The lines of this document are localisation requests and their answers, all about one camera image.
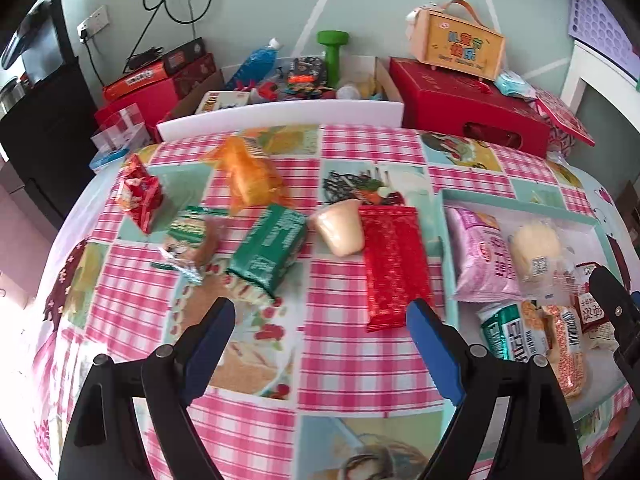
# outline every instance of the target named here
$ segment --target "orange handbag box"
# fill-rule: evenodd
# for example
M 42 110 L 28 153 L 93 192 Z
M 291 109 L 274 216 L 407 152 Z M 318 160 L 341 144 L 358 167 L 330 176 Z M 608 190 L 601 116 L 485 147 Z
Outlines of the orange handbag box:
M 162 60 L 156 61 L 105 86 L 102 89 L 102 96 L 108 102 L 115 101 L 118 97 L 151 83 L 167 79 L 167 77 Z
M 476 23 L 446 14 L 459 4 Z M 442 66 L 495 81 L 504 57 L 504 36 L 485 27 L 465 0 L 451 0 L 443 7 L 417 9 L 411 34 L 411 53 L 421 63 Z

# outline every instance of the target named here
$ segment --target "blue gripper pad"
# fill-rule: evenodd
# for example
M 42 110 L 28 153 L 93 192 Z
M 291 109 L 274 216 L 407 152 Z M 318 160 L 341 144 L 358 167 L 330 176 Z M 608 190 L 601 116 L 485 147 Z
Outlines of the blue gripper pad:
M 453 405 L 459 405 L 465 397 L 460 382 L 460 367 L 415 301 L 406 308 L 406 327 L 440 395 Z
M 193 399 L 203 396 L 235 325 L 234 304 L 226 300 L 215 321 L 211 323 L 209 330 L 187 362 L 184 373 L 184 388 L 180 392 L 183 406 L 187 407 Z

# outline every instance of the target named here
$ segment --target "wall outlet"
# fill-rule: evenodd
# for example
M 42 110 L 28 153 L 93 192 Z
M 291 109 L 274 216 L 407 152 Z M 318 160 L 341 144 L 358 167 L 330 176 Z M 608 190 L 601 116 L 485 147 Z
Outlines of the wall outlet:
M 80 37 L 82 31 L 86 29 L 88 33 L 87 39 L 89 39 L 103 30 L 107 25 L 109 25 L 109 15 L 107 14 L 107 7 L 103 5 L 98 7 L 91 16 L 78 25 L 78 37 Z

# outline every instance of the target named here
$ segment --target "red snack package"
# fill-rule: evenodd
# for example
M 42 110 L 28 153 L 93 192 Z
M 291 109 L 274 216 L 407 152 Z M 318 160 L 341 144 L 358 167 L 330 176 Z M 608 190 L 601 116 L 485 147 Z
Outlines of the red snack package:
M 367 332 L 406 325 L 409 302 L 433 306 L 429 268 L 413 207 L 361 206 L 367 273 Z
M 122 170 L 117 202 L 140 230 L 150 233 L 154 211 L 162 203 L 162 188 L 156 176 L 150 176 L 137 155 L 131 155 Z

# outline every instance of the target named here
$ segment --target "bottle cap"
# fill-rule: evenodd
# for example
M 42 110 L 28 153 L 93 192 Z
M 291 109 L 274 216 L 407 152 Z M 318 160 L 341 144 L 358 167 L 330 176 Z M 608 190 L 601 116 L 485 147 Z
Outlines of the bottle cap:
M 272 48 L 273 50 L 280 50 L 280 48 L 282 47 L 282 44 L 275 38 L 271 38 L 269 40 L 269 47 Z

